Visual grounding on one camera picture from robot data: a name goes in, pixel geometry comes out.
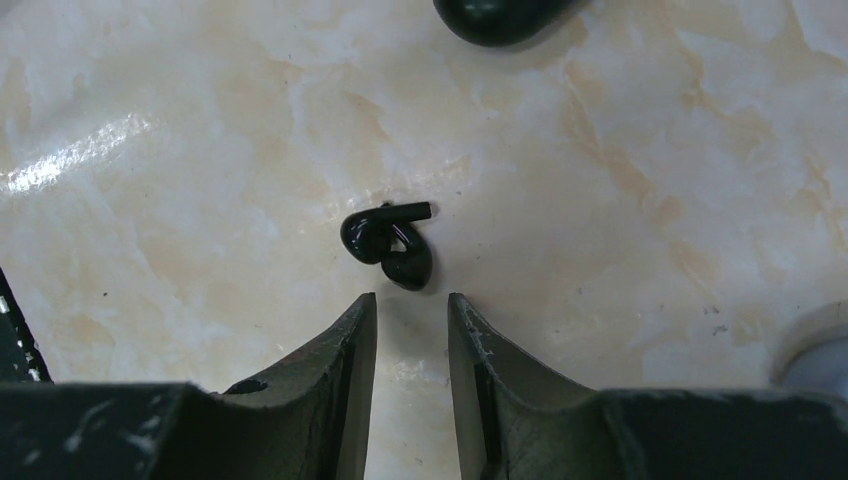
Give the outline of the silver blue earbud charging case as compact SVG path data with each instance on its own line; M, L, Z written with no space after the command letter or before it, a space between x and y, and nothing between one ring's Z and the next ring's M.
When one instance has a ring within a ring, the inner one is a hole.
M847 301L806 311L778 344L770 383L847 398Z

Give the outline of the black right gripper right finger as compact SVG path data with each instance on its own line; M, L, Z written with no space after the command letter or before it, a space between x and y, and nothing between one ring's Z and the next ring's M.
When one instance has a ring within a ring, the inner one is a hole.
M847 404L776 389L594 390L447 300L465 479L843 479Z

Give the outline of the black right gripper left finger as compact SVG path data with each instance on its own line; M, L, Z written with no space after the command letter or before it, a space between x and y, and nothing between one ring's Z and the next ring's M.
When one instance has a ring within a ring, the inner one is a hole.
M372 293L221 393L191 383L1 382L5 479L360 479L377 340Z

